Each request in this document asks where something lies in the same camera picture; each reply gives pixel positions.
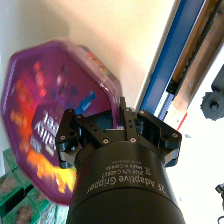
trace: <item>black machine part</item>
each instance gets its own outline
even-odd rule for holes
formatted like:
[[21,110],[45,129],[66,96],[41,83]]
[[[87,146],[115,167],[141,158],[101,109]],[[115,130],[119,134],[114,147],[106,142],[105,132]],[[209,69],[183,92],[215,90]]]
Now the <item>black machine part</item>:
[[165,171],[177,163],[181,134],[147,111],[132,112],[124,98],[120,105],[124,129],[64,112],[59,163],[77,169],[67,223],[185,223]]
[[219,184],[215,189],[221,194],[222,199],[224,199],[224,184]]
[[201,109],[205,118],[213,121],[224,117],[224,66],[212,83],[213,92],[206,92]]

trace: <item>screw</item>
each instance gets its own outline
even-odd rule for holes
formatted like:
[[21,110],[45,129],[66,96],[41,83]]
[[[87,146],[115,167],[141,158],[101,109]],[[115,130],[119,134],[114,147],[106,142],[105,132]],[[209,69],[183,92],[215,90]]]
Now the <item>screw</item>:
[[107,138],[105,138],[105,139],[103,140],[103,143],[104,143],[104,144],[108,144],[108,143],[109,143],[109,140],[108,140]]
[[132,112],[135,112],[135,109],[133,107],[130,107],[130,109],[131,109]]
[[210,108],[213,112],[216,112],[218,109],[219,109],[219,103],[213,101],[211,104],[210,104]]
[[173,136],[174,138],[177,138],[177,137],[178,137],[178,134],[173,133],[172,136]]
[[136,142],[136,139],[135,138],[131,138],[130,142]]

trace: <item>tin lid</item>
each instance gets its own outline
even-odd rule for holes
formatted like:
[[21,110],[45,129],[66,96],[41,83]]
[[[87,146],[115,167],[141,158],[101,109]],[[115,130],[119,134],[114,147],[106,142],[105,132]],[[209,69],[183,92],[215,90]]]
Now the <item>tin lid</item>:
[[55,136],[65,109],[112,111],[119,127],[118,80],[88,49],[55,40],[11,57],[1,110],[19,167],[53,202],[69,205],[76,171],[59,167]]

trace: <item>green box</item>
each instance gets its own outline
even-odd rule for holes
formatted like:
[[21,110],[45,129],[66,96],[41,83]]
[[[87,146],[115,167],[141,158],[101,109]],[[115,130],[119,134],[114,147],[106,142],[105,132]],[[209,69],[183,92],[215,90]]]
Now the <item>green box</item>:
[[36,209],[35,204],[28,198],[25,197],[15,208],[13,208],[4,218],[2,224],[36,224],[39,222],[40,215]]
[[24,198],[24,190],[13,172],[0,178],[0,217],[4,217]]
[[23,186],[25,194],[27,194],[33,188],[30,180],[25,176],[25,174],[19,168],[14,169],[13,173],[15,177],[17,178],[17,180],[20,182],[20,184]]
[[68,206],[57,205],[55,224],[62,224],[67,219],[68,209]]
[[40,224],[54,224],[56,205],[48,201],[36,188],[33,188],[27,195],[40,213]]
[[5,151],[3,151],[3,159],[6,173],[17,168],[17,163],[15,161],[12,149],[6,149]]

